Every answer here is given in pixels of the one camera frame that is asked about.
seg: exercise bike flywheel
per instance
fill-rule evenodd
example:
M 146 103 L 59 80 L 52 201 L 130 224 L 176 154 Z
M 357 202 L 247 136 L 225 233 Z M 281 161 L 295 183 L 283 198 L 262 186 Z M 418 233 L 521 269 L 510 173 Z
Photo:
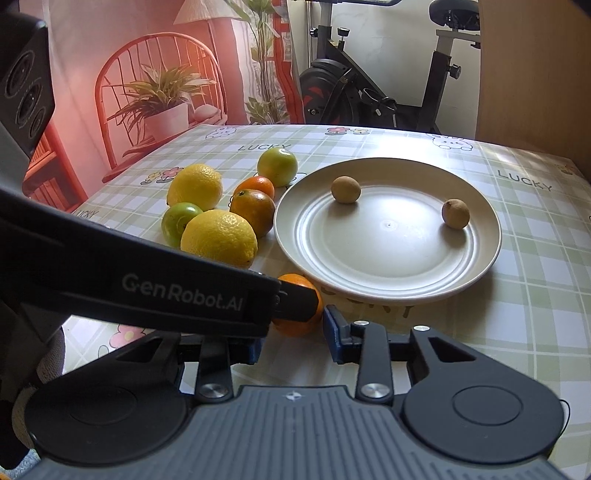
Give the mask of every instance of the exercise bike flywheel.
M 347 68 L 334 60 L 320 59 L 312 62 L 300 75 L 304 118 L 307 124 L 358 125 L 356 104 L 359 94 L 352 87 L 345 87 L 330 118 L 322 122 L 322 114 L 333 90 Z

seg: white flower pot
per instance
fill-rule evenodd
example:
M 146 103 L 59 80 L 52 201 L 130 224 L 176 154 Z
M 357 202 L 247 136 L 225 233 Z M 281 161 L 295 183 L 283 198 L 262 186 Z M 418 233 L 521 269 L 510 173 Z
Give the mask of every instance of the white flower pot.
M 189 110 L 186 103 L 144 118 L 146 129 L 159 142 L 189 129 Z

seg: checkered tablecloth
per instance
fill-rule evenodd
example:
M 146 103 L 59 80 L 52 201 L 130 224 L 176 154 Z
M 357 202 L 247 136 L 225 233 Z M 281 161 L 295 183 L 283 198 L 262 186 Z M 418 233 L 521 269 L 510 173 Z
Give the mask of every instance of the checkered tablecloth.
M 398 157 L 460 176 L 496 210 L 503 245 L 492 271 L 446 301 L 389 307 L 351 301 L 323 288 L 350 321 L 361 318 L 407 333 L 430 325 L 548 385 L 572 414 L 551 460 L 574 479 L 591 467 L 591 187 L 569 160 L 436 135 L 301 125 L 195 128 L 163 146 L 103 187 L 74 214 L 164 243 L 160 219 L 168 182 L 179 168 L 206 163 L 223 178 L 228 208 L 234 188 L 256 172 L 272 146 L 291 150 L 301 177 L 351 158 Z M 259 242 L 252 267 L 279 276 L 297 271 L 275 242 Z M 141 329 L 72 317 L 66 331 L 66 370 L 79 367 L 144 335 Z M 394 365 L 398 392 L 409 388 Z M 270 331 L 257 365 L 233 369 L 237 385 L 346 384 L 356 367 L 330 361 L 321 334 L 286 339 Z M 196 365 L 188 365 L 190 391 Z

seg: plate rim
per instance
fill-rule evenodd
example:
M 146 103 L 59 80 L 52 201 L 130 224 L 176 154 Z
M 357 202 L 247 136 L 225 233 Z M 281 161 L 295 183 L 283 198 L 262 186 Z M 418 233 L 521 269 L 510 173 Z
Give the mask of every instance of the plate rim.
M 472 185 L 471 183 L 469 183 L 467 180 L 464 180 L 463 178 L 459 177 L 458 175 L 454 174 L 451 171 L 445 170 L 444 168 L 441 167 L 437 167 L 435 165 L 431 165 L 429 163 L 426 162 L 421 162 L 421 161 L 417 161 L 417 160 L 409 160 L 407 158 L 398 158 L 398 157 L 363 157 L 363 158 L 351 158 L 350 160 L 345 160 L 345 161 L 341 161 L 341 162 L 337 162 L 337 163 L 333 163 L 331 165 L 326 165 L 322 168 L 319 168 L 318 170 L 314 170 L 313 172 L 311 172 L 310 174 L 307 174 L 305 177 L 303 177 L 302 179 L 300 179 L 299 181 L 297 181 L 296 183 L 294 183 L 293 185 L 291 185 L 285 192 L 284 194 L 281 196 L 281 198 L 279 199 L 279 202 L 277 203 L 277 206 L 275 208 L 275 214 L 273 217 L 273 225 L 277 224 L 277 216 L 280 212 L 280 207 L 282 202 L 284 201 L 284 199 L 286 198 L 286 196 L 289 194 L 291 188 L 293 188 L 297 183 L 304 181 L 308 178 L 308 176 L 313 175 L 314 173 L 324 170 L 325 168 L 330 168 L 330 167 L 334 167 L 335 165 L 339 165 L 339 164 L 346 164 L 349 162 L 357 162 L 359 160 L 401 160 L 401 161 L 407 161 L 407 162 L 411 162 L 411 163 L 417 163 L 417 164 L 421 164 L 421 165 L 425 165 L 427 167 L 431 167 L 431 168 L 435 168 L 437 170 L 441 170 L 447 174 L 453 175 L 455 176 L 457 179 L 459 179 L 460 181 L 466 183 L 470 188 L 474 189 L 478 195 L 480 195 L 484 201 L 486 202 L 486 204 L 490 207 L 495 219 L 496 219 L 496 226 L 497 226 L 497 231 L 498 231 L 498 238 L 499 241 L 497 243 L 496 246 L 496 251 L 495 254 L 493 255 L 492 259 L 489 261 L 489 263 L 487 264 L 486 268 L 484 268 L 482 270 L 482 272 L 480 272 L 478 275 L 476 275 L 473 279 L 451 289 L 448 291 L 445 291 L 444 293 L 435 293 L 435 294 L 426 294 L 424 296 L 418 296 L 418 297 L 410 297 L 409 299 L 400 299 L 400 300 L 394 300 L 394 299 L 383 299 L 380 297 L 373 297 L 373 296 L 369 296 L 369 295 L 363 295 L 363 294 L 359 294 L 359 293 L 355 293 L 355 292 L 351 292 L 347 289 L 344 288 L 338 288 L 335 287 L 334 285 L 330 285 L 330 288 L 332 290 L 334 290 L 335 293 L 345 297 L 348 300 L 354 300 L 354 301 L 361 301 L 363 303 L 368 303 L 368 304 L 386 304 L 386 305 L 399 305 L 399 306 L 409 306 L 409 302 L 412 303 L 412 305 L 418 305 L 418 304 L 423 304 L 423 303 L 432 303 L 432 302 L 436 302 L 436 301 L 440 301 L 440 300 L 444 300 L 447 299 L 451 296 L 454 296 L 458 293 L 460 293 L 461 291 L 466 290 L 467 288 L 471 287 L 472 285 L 474 285 L 474 283 L 476 283 L 478 280 L 480 280 L 486 273 L 488 273 L 488 271 L 491 269 L 491 267 L 493 266 L 493 264 L 495 263 L 496 259 L 499 256 L 499 253 L 501 252 L 501 246 L 502 246 L 502 241 L 503 241 L 503 230 L 502 230 L 502 226 L 501 226 L 501 222 L 499 221 L 499 217 L 496 214 L 496 210 L 493 208 L 493 206 L 491 205 L 491 203 L 489 202 L 489 200 L 482 194 L 482 192 L 480 192 L 480 190 L 478 190 L 474 185 Z M 275 233 L 275 239 L 277 240 L 277 243 L 279 244 L 282 252 L 285 254 L 285 256 L 291 261 L 291 263 L 293 263 L 297 268 L 299 268 L 300 270 L 302 270 L 302 272 L 304 272 L 306 275 L 308 275 L 310 278 L 312 278 L 313 280 L 316 280 L 321 286 L 325 286 L 326 282 L 324 280 L 321 280 L 320 278 L 318 278 L 318 276 L 311 271 L 308 268 L 304 268 L 302 267 L 297 261 L 295 261 L 294 257 L 287 251 L 287 249 L 285 248 L 283 241 L 281 240 L 281 237 L 279 236 L 279 234 L 277 234 L 277 230 L 275 229 L 274 231 Z

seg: pink wall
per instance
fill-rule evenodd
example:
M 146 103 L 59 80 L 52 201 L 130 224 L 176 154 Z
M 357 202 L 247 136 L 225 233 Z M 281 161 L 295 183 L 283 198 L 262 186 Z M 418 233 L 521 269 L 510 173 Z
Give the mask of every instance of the pink wall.
M 56 96 L 53 123 L 88 195 L 102 187 L 101 179 L 110 170 L 94 98 L 96 78 L 107 59 L 127 42 L 160 31 L 186 33 L 212 47 L 206 22 L 173 25 L 182 3 L 20 0 L 21 11 L 44 18 L 49 26 Z M 243 124 L 242 76 L 231 20 L 211 22 L 226 87 L 228 123 Z

